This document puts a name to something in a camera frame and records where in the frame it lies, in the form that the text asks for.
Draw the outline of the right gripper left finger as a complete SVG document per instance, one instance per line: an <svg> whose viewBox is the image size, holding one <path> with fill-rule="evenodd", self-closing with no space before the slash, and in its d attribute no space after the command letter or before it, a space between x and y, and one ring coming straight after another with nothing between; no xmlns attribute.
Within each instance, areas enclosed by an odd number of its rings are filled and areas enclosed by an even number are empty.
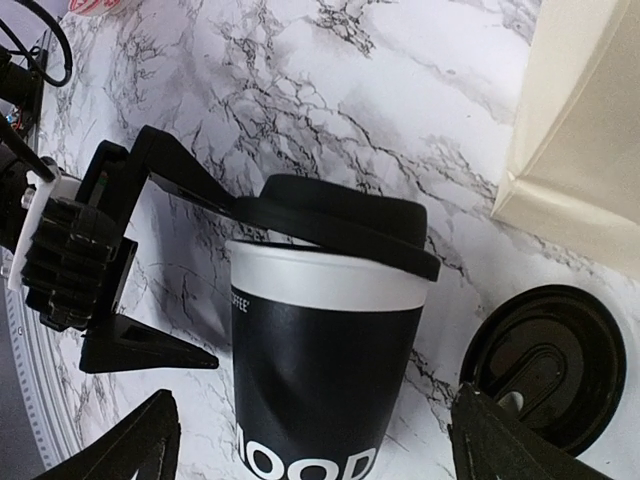
<svg viewBox="0 0 640 480"><path fill-rule="evenodd" d="M181 426L172 392L160 389L89 447L41 479L174 479Z"/></svg>

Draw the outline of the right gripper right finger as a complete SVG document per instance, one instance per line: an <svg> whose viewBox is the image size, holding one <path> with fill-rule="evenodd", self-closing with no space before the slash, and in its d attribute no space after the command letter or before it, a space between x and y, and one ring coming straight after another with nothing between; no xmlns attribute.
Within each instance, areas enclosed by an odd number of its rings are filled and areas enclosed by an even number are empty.
<svg viewBox="0 0 640 480"><path fill-rule="evenodd" d="M449 435L458 479L607 478L543 440L466 382L452 404Z"/></svg>

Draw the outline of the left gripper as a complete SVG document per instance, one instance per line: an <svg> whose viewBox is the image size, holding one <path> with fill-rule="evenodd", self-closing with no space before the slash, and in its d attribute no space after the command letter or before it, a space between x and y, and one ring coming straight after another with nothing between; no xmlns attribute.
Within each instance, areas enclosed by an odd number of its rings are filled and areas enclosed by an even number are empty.
<svg viewBox="0 0 640 480"><path fill-rule="evenodd" d="M108 286L140 193L128 159L124 147L101 142L78 190L53 193L44 204L22 280L27 305L55 331L85 330ZM236 198L173 135L145 125L130 159L166 193L219 215L231 214ZM79 361L87 374L218 367L215 355L122 314L86 331Z"/></svg>

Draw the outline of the black paper coffee cup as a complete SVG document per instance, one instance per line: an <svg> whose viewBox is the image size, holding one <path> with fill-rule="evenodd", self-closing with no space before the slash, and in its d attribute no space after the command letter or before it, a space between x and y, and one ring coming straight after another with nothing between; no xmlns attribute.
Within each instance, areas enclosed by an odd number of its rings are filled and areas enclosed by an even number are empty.
<svg viewBox="0 0 640 480"><path fill-rule="evenodd" d="M314 247L228 249L240 461L259 479L367 477L427 281Z"/></svg>

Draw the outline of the cream paper bag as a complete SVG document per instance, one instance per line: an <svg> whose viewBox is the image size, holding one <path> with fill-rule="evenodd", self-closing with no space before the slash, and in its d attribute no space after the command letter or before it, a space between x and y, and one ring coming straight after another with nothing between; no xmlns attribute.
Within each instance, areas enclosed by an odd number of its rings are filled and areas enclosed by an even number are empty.
<svg viewBox="0 0 640 480"><path fill-rule="evenodd" d="M639 5L542 4L492 215L639 274Z"/></svg>

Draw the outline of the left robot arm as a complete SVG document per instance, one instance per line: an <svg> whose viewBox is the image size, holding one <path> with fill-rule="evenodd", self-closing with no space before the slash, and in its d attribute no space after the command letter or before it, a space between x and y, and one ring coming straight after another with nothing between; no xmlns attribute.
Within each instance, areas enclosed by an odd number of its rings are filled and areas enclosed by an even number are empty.
<svg viewBox="0 0 640 480"><path fill-rule="evenodd" d="M1 125L1 244L10 290L40 322L80 331L83 372L216 369L216 356L118 312L137 243L125 235L144 185L223 216L234 197L172 135L146 126L132 148L104 141L83 178Z"/></svg>

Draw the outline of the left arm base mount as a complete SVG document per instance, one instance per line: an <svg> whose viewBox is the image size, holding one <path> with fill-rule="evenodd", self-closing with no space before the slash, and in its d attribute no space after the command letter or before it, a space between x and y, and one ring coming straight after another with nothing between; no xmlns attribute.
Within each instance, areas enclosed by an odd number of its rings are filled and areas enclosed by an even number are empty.
<svg viewBox="0 0 640 480"><path fill-rule="evenodd" d="M24 57L13 57L1 47L1 113L20 138L36 149L44 80Z"/></svg>

